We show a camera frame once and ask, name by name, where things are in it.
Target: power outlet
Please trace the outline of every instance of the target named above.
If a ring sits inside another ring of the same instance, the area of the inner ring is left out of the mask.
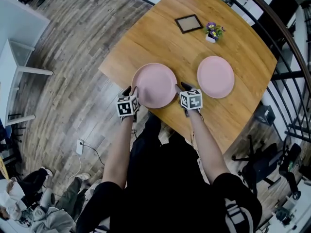
[[[78,139],[77,140],[77,154],[81,155],[83,153],[83,145],[81,145],[80,143],[84,144],[84,140]]]

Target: white flower pot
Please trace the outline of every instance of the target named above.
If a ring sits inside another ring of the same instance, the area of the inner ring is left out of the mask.
[[[208,34],[206,35],[205,39],[206,39],[206,41],[209,41],[211,43],[215,43],[216,42],[216,40],[214,38],[212,38],[212,37],[209,37]]]

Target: black shirt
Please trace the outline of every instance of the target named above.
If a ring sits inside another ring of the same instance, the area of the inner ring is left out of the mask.
[[[128,179],[124,190],[112,182],[96,187],[77,221],[77,233],[91,232],[108,217],[110,233],[228,232],[225,198],[250,212],[255,229],[262,214],[256,196],[233,174],[205,183],[197,157],[193,149],[174,150],[169,144],[149,151],[135,163],[135,180]]]

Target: white cable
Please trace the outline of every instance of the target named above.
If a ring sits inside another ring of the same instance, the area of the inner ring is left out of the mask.
[[[81,164],[81,159],[80,159],[80,155],[79,155],[79,154],[78,154],[78,157],[79,157],[79,161],[80,161],[80,168],[79,168],[79,171],[77,171],[74,175],[72,175],[72,176],[69,177],[69,182],[70,182],[70,179],[71,179],[73,176],[76,176],[76,175],[81,171],[81,166],[82,166],[82,164]]]

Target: purple flower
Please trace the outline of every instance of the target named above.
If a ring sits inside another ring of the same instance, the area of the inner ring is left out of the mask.
[[[218,39],[218,36],[217,36],[215,30],[211,30],[211,31],[209,32],[209,35],[210,35],[213,39],[215,39],[215,40]]]
[[[207,25],[206,25],[206,28],[207,29],[214,29],[216,27],[216,23],[214,22],[209,22]]]

